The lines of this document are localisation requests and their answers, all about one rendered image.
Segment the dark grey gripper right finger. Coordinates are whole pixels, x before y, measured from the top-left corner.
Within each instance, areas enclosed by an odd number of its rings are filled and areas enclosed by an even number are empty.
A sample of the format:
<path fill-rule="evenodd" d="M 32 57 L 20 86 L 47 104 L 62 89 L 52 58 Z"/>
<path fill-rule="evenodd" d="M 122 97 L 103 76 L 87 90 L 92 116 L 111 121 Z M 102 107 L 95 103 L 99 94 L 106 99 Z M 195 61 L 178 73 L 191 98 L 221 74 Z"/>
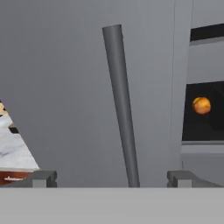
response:
<path fill-rule="evenodd" d="M 168 171 L 168 187 L 191 187 L 191 188 L 211 188 L 220 185 L 198 178 L 191 171 Z"/>

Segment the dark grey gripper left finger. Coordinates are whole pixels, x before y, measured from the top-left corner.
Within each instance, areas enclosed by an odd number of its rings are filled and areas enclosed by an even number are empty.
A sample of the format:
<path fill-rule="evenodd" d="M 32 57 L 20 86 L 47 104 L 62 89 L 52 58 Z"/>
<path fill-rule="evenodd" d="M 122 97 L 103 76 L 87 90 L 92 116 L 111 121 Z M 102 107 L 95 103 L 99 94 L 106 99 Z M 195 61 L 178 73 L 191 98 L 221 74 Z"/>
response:
<path fill-rule="evenodd" d="M 57 186 L 57 172 L 56 171 L 34 171 L 23 180 L 16 181 L 4 185 L 4 187 L 37 187 L 47 188 Z"/>

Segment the orange peach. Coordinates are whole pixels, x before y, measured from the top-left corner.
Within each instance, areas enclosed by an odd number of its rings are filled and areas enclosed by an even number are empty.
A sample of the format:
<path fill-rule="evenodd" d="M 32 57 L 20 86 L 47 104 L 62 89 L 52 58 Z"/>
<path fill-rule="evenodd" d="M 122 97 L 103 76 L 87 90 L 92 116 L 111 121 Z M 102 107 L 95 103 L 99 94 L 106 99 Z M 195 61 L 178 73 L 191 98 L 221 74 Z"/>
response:
<path fill-rule="evenodd" d="M 193 110 L 199 115 L 205 115 L 211 110 L 211 102 L 206 97 L 197 97 L 192 102 Z"/>

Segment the grey fridge door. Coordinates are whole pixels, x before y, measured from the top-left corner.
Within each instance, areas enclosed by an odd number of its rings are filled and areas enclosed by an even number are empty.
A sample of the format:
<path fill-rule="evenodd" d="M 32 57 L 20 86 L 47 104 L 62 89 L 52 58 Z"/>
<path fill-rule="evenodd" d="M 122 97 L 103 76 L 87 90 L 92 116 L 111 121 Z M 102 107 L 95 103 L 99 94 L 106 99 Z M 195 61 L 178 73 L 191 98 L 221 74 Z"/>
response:
<path fill-rule="evenodd" d="M 0 99 L 61 187 L 125 187 L 102 30 L 121 25 L 140 183 L 180 145 L 193 0 L 0 0 Z"/>

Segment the brown wooden cupboard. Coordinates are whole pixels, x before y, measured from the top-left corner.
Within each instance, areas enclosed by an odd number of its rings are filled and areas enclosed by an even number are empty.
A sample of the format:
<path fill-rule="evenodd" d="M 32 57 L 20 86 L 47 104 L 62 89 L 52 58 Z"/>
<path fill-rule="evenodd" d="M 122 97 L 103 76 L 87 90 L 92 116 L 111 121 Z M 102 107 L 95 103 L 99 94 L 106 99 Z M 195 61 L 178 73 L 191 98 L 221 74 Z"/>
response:
<path fill-rule="evenodd" d="M 0 171 L 0 186 L 26 179 L 29 175 L 24 171 Z"/>

